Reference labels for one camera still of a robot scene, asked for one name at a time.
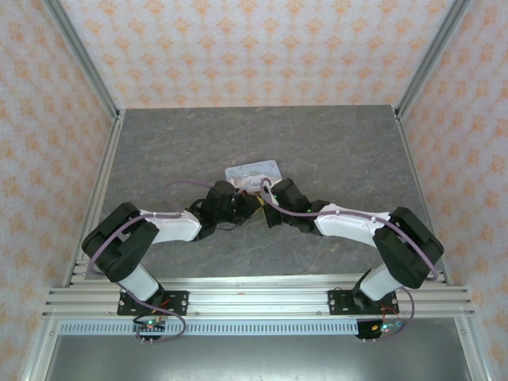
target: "aluminum frame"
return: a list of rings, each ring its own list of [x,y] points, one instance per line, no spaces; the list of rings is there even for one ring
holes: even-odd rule
[[[398,122],[398,128],[421,197],[422,192],[418,174],[414,170],[414,164],[400,121],[418,96],[419,90],[432,71],[433,65],[437,62],[442,49],[455,27],[459,24],[470,2],[471,0],[456,0],[454,2],[395,111],[395,119]],[[80,236],[81,240],[90,232],[91,227],[98,222],[125,111],[118,115],[106,85],[94,67],[60,1],[44,0],[44,4],[62,30],[91,86],[98,94],[103,107],[114,119],[101,166],[98,169],[94,191],[88,202],[87,216]],[[51,289],[50,291],[44,309],[43,324],[30,352],[29,361],[22,377],[23,380],[42,380],[46,377],[62,319],[84,318],[84,314],[96,316],[99,321],[118,319],[118,316],[114,314],[118,288],[104,279],[84,279],[83,273],[87,262],[83,261],[85,257],[79,246],[75,250],[74,258],[68,267],[64,287]],[[447,272],[448,265],[445,261],[443,263]],[[330,319],[330,315],[328,314],[325,291],[337,286],[344,289],[351,288],[359,277],[360,275],[289,275],[229,279],[162,279],[162,283],[167,289],[182,287],[192,292],[192,298],[195,298],[195,300],[190,302],[190,314],[186,319],[224,319],[226,315],[227,318],[232,318],[234,314],[236,319],[242,317],[258,319],[284,317],[295,320],[307,318],[326,321]],[[467,288],[451,286],[450,282],[441,274],[439,282],[425,283],[422,289],[413,291],[413,295],[416,299],[418,311],[415,315],[416,318],[455,318],[471,377],[474,380],[495,380],[490,361],[485,357],[485,353],[487,353],[486,346],[478,320],[475,318],[475,311],[472,308]],[[399,297],[402,315],[407,315],[409,303],[405,298],[405,294],[400,294]],[[360,317],[347,316],[346,318],[357,319]]]
[[[113,97],[111,97],[107,86],[102,81],[102,78],[98,73],[94,62],[85,49],[85,45],[79,38],[78,33],[72,25],[71,20],[67,16],[65,9],[62,7],[60,0],[43,1],[49,14],[52,16],[56,25],[62,32],[69,48],[74,53],[79,66],[81,66],[83,69],[83,72],[85,73],[85,76],[87,77],[90,85],[101,101],[102,107],[104,107],[104,110],[106,110],[112,119],[115,118],[118,115],[118,109],[115,106]]]
[[[462,21],[462,16],[470,3],[471,0],[455,0],[452,4],[448,14],[444,18],[443,24],[439,28],[439,31],[427,49],[427,52],[423,56],[418,69],[414,73],[406,92],[397,106],[396,113],[400,120],[403,120],[408,114],[420,90],[423,88],[423,84],[431,73],[434,64],[439,60],[441,52],[445,48],[458,24]]]

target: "black mounting plate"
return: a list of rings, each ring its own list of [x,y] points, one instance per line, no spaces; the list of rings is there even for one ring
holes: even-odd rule
[[[162,297],[161,308],[174,311],[180,316],[187,315],[187,307],[189,305],[189,291],[164,291]],[[156,311],[152,314],[152,310],[140,306],[126,292],[120,292],[120,301],[118,302],[118,316],[146,316],[146,315],[162,315],[162,312]]]
[[[398,314],[398,301],[395,292],[386,294],[375,305],[367,308],[365,311],[362,311],[354,303],[351,290],[328,291],[328,307],[330,315],[383,315],[381,304],[393,308]],[[395,315],[395,313],[390,310],[386,310],[385,313],[386,315]]]

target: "black wire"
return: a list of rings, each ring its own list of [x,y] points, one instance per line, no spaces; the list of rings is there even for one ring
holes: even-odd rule
[[[140,315],[140,316],[136,316],[134,319],[133,319],[133,323],[134,324],[138,324],[138,325],[147,325],[148,324],[148,321],[140,321],[140,319],[142,318],[151,318],[153,317],[154,315]]]
[[[234,227],[229,228],[229,229],[215,228],[215,230],[224,230],[225,232],[230,232],[231,230],[236,229],[238,226],[239,226],[239,225],[234,225]]]
[[[205,201],[205,199],[204,199],[204,198],[200,198],[200,199],[198,199],[198,200],[194,201],[194,202],[192,203],[192,205],[190,206],[190,208],[189,208],[189,209],[195,209],[195,208],[196,208],[196,206],[198,206],[198,205],[199,205],[200,203],[202,203],[203,201]]]

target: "small object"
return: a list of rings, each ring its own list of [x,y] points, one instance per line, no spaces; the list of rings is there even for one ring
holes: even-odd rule
[[[261,180],[265,178],[270,179],[272,185],[283,179],[275,160],[229,167],[225,170],[228,183],[249,193],[258,191]]]
[[[383,323],[381,325],[381,332],[388,332],[390,331],[391,329],[396,329],[396,328],[401,328],[402,327],[402,322],[401,321],[396,321],[395,323]]]

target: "patterned wallpaper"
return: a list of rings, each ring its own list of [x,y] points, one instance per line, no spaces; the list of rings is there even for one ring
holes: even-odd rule
[[[75,248],[110,119],[40,0],[0,3],[0,379]]]
[[[452,0],[63,0],[120,108],[396,105]]]
[[[457,283],[508,376],[508,6],[475,1],[404,121]]]

